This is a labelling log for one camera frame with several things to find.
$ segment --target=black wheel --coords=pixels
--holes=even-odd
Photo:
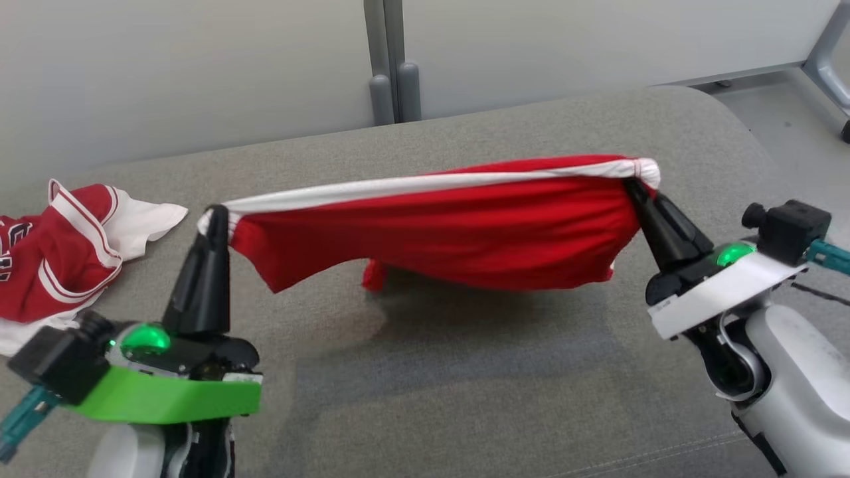
[[[844,129],[841,131],[841,140],[850,145],[850,121],[844,123]]]

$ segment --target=red and white jersey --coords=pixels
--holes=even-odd
[[[610,279],[639,229],[622,180],[660,183],[655,161],[615,155],[500,162],[226,202],[230,246],[272,291],[351,259],[474,287],[572,288]],[[199,230],[206,232],[208,215]]]
[[[55,180],[48,204],[38,216],[0,216],[0,353],[14,353],[43,325],[72,327],[122,262],[143,255],[147,241],[187,212],[108,185],[68,191]]]

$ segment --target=black wire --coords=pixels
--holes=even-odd
[[[843,305],[846,305],[847,307],[850,307],[850,300],[842,299],[841,297],[838,297],[836,295],[832,295],[831,293],[819,291],[818,289],[812,289],[809,286],[804,286],[804,285],[799,284],[797,282],[792,282],[791,286],[795,289],[802,290],[803,292],[811,293],[812,295],[815,295],[815,296],[820,297],[822,299],[835,300],[839,304],[843,304]]]

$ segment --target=white fabric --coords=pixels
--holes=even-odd
[[[171,230],[188,213],[188,209],[176,204],[154,204],[151,202],[137,201],[132,199],[127,192],[107,186],[112,196],[112,208],[106,216],[102,227],[76,199],[65,190],[58,182],[51,179],[48,187],[48,200],[52,207],[59,210],[92,244],[101,241],[101,233],[105,234],[106,244],[98,251],[98,258],[104,265],[116,268],[116,274],[121,269],[124,261],[139,258],[145,255],[148,241],[156,241]],[[73,206],[82,209],[83,213]],[[42,281],[49,280],[51,271],[49,266],[42,267],[38,271]],[[43,319],[20,323],[0,318],[0,354],[12,356],[26,343],[41,327],[49,326],[58,329],[78,327],[74,322],[77,312],[90,307],[94,301],[103,293],[105,287],[95,289],[89,293],[62,293],[61,301],[68,304],[77,304],[71,310],[67,310],[54,316]]]
[[[236,223],[239,222],[243,214],[247,213],[292,211],[295,209],[317,208],[328,204],[361,199],[569,176],[638,178],[644,184],[656,190],[661,182],[661,173],[655,160],[642,157],[574,166],[571,168],[539,169],[517,173],[451,173],[368,179],[274,192],[228,201],[224,205],[229,210],[228,227],[229,233],[232,236],[236,228]],[[207,233],[209,214],[207,211],[198,221],[198,231],[201,234]]]

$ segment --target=gray fabric surface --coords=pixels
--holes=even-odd
[[[95,307],[150,321],[161,316],[207,204],[579,153],[655,158],[662,190],[718,240],[743,235],[750,202],[793,192],[731,112],[676,87],[136,162],[63,183],[103,182],[190,208]],[[38,212],[45,188],[4,191],[3,213]],[[498,293],[395,272],[372,297],[359,287],[363,264],[273,295],[234,255],[233,334],[259,348],[266,374],[263,412],[235,421],[240,476],[770,475],[713,396],[695,350],[655,334],[643,303],[654,263],[641,236],[611,282],[571,291]],[[788,298],[847,349],[837,306]],[[25,389],[0,372],[0,409]],[[104,430],[55,413],[0,476],[83,475]]]

